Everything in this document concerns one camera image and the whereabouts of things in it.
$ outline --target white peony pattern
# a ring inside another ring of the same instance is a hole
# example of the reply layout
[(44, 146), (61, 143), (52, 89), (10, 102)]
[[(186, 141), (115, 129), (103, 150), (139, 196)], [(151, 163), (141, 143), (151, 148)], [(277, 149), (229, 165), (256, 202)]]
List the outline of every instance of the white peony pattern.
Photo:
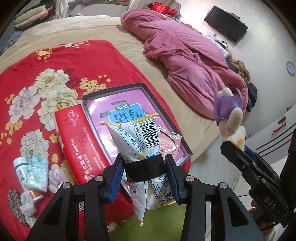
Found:
[(81, 104), (78, 100), (76, 90), (71, 90), (68, 87), (62, 87), (58, 91), (51, 90), (46, 95), (46, 100), (41, 102), (41, 108), (37, 111), (40, 116), (40, 122), (45, 124), (45, 129), (52, 131), (55, 129), (54, 112), (65, 107)]
[(69, 75), (62, 69), (57, 72), (53, 69), (46, 69), (36, 77), (36, 80), (34, 86), (38, 88), (38, 94), (40, 94), (42, 98), (46, 98), (50, 91), (58, 91), (60, 88), (66, 87), (65, 83), (70, 79)]
[(49, 141), (43, 138), (42, 132), (38, 129), (26, 133), (21, 139), (21, 156), (30, 158), (31, 155), (42, 159), (48, 158)]
[(11, 124), (17, 123), (21, 116), (26, 120), (33, 115), (34, 108), (40, 101), (40, 95), (35, 95), (36, 92), (37, 88), (35, 86), (31, 86), (28, 89), (23, 88), (19, 95), (12, 100), (12, 105), (8, 110), (8, 114), (11, 115), (9, 120)]

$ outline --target hand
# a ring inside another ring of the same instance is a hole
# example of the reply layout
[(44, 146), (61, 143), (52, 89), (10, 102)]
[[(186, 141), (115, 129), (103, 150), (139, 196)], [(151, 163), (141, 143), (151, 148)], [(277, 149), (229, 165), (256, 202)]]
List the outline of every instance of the hand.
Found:
[[(250, 215), (253, 217), (252, 212), (253, 212), (254, 210), (256, 210), (256, 207), (258, 206), (258, 203), (256, 203), (256, 202), (253, 200), (253, 201), (251, 202), (251, 206), (252, 206), (253, 208), (249, 210), (249, 213), (250, 213)], [(258, 228), (259, 228), (259, 229), (263, 229), (263, 228), (266, 228), (266, 227), (272, 225), (273, 223), (261, 222), (261, 223), (256, 223), (256, 224), (258, 225)], [(263, 235), (265, 235), (265, 234), (268, 234), (271, 230), (272, 230), (272, 228), (267, 229), (267, 230), (265, 230), (265, 231), (262, 231), (261, 233), (262, 233)]]

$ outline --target pink quilt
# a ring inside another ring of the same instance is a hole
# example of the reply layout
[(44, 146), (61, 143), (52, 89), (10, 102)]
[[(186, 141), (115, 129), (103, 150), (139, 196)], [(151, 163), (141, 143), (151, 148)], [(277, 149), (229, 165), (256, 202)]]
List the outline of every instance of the pink quilt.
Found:
[(245, 111), (246, 83), (229, 69), (221, 50), (190, 25), (147, 9), (123, 13), (121, 24), (145, 40), (146, 56), (165, 65), (167, 80), (194, 110), (214, 119), (214, 92), (227, 86), (241, 91)]

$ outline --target red box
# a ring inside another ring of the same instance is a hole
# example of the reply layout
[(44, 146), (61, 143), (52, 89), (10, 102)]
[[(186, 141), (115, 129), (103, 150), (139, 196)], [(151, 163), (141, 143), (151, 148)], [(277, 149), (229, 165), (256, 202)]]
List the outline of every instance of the red box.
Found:
[(54, 113), (59, 143), (78, 184), (101, 175), (109, 162), (89, 125), (82, 105)]
[(153, 4), (152, 10), (166, 15), (169, 12), (170, 7), (163, 3), (155, 2)]

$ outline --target black tv screen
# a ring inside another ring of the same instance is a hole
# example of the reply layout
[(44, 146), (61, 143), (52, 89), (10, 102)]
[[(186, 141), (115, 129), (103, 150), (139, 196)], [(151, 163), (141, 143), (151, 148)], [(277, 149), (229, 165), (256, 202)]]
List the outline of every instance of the black tv screen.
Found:
[(246, 34), (248, 29), (237, 17), (217, 6), (209, 11), (204, 21), (235, 43)]

